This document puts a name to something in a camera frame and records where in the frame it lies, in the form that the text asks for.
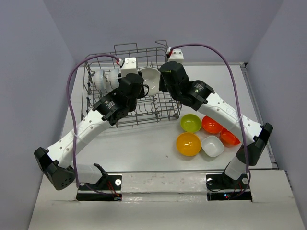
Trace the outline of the white round bowl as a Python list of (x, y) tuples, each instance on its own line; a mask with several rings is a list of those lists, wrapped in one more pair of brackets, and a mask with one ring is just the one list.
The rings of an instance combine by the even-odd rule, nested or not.
[(98, 90), (103, 91), (105, 89), (105, 71), (98, 70), (92, 77), (93, 84)]
[(109, 91), (116, 89), (119, 86), (118, 81), (119, 69), (113, 69), (109, 72), (107, 76), (107, 87)]
[(141, 69), (144, 84), (148, 85), (148, 96), (154, 96), (159, 93), (160, 72), (155, 68)]

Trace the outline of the green plastic bowl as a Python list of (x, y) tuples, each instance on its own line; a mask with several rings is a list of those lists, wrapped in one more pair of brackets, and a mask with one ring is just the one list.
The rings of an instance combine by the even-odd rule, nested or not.
[(181, 118), (180, 125), (184, 131), (195, 133), (201, 129), (201, 120), (195, 114), (186, 114)]

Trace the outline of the orange round plastic bowl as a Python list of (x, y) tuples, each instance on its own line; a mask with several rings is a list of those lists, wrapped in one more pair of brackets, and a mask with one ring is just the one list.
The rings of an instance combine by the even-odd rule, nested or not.
[(202, 128), (210, 134), (218, 134), (222, 131), (223, 126), (209, 116), (205, 116), (202, 119)]

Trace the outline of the yellow plastic bowl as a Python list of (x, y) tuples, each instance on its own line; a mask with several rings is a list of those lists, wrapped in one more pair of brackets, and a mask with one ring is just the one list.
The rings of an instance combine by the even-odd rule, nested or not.
[(176, 140), (176, 148), (180, 154), (188, 157), (193, 157), (200, 152), (201, 141), (193, 133), (182, 133)]

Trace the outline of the white square bowl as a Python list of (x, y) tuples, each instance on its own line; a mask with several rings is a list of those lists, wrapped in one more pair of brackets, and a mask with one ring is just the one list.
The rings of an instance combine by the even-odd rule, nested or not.
[(224, 145), (216, 136), (208, 136), (201, 142), (203, 151), (211, 158), (215, 158), (224, 152)]

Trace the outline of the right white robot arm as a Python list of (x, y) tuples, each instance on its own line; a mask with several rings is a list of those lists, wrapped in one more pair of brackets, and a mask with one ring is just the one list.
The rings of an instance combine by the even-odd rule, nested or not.
[(273, 131), (269, 123), (260, 124), (239, 113), (214, 89), (201, 80), (190, 80), (182, 64), (170, 61), (160, 69), (161, 78), (171, 97), (182, 105), (212, 118), (230, 131), (242, 146), (221, 175), (224, 187), (238, 183), (246, 167), (255, 166)]

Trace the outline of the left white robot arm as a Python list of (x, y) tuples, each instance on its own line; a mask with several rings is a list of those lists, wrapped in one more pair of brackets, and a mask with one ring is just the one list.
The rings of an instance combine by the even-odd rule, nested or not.
[(73, 160), (100, 133), (136, 108), (145, 87), (141, 75), (127, 74), (120, 80), (119, 87), (96, 102), (87, 116), (67, 135), (46, 149), (39, 147), (35, 150), (39, 168), (56, 190), (62, 190), (72, 182), (89, 185), (94, 190), (106, 185), (108, 174), (99, 164), (78, 165)]

